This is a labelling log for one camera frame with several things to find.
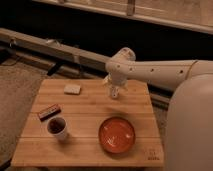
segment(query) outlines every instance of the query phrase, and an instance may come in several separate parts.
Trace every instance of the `small white block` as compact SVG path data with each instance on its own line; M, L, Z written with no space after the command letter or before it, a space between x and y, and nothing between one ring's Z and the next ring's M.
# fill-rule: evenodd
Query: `small white block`
M65 94L79 94L80 90L81 90L81 86L76 84L67 84L64 87Z

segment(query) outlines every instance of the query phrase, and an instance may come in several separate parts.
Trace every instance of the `wall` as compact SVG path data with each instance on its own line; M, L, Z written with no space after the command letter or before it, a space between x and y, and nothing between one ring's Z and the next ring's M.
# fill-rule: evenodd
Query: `wall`
M30 0L4 0L1 27L112 56L132 48L138 60L211 59L213 36Z

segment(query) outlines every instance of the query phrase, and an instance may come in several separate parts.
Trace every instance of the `wooden bowl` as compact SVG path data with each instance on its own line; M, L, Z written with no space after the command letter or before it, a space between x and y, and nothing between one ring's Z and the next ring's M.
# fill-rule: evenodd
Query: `wooden bowl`
M134 127L120 117L106 119L99 128L99 142L107 152L127 152L135 143Z

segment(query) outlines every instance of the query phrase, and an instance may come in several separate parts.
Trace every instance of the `small box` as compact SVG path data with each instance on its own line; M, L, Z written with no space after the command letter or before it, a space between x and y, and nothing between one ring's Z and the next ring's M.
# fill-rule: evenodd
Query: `small box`
M48 118L50 118L51 116L60 113L61 112L61 108L59 107L58 104L55 104L53 106L50 106L40 112L38 112L38 117L41 121L44 121Z
M80 94L81 86L77 84L67 84L64 87L65 94Z

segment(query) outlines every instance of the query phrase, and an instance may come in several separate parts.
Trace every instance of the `white object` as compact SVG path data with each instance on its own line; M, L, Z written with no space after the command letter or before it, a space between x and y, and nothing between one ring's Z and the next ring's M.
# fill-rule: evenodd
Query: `white object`
M64 141L68 136L66 121L61 117L52 118L47 124L47 130L59 141Z
M81 86L77 84L67 84L64 87L65 94L80 94Z
M60 43L59 43L56 39L47 39L46 42L45 42L45 44L46 44L47 46L52 46L52 45L54 45L54 44L60 45Z
M121 54L106 63L110 87L137 79L175 91L168 110L165 171L212 171L213 61L135 62Z
M112 99L117 99L117 97L118 97L118 87L113 86L113 85L110 86L109 96L110 96Z

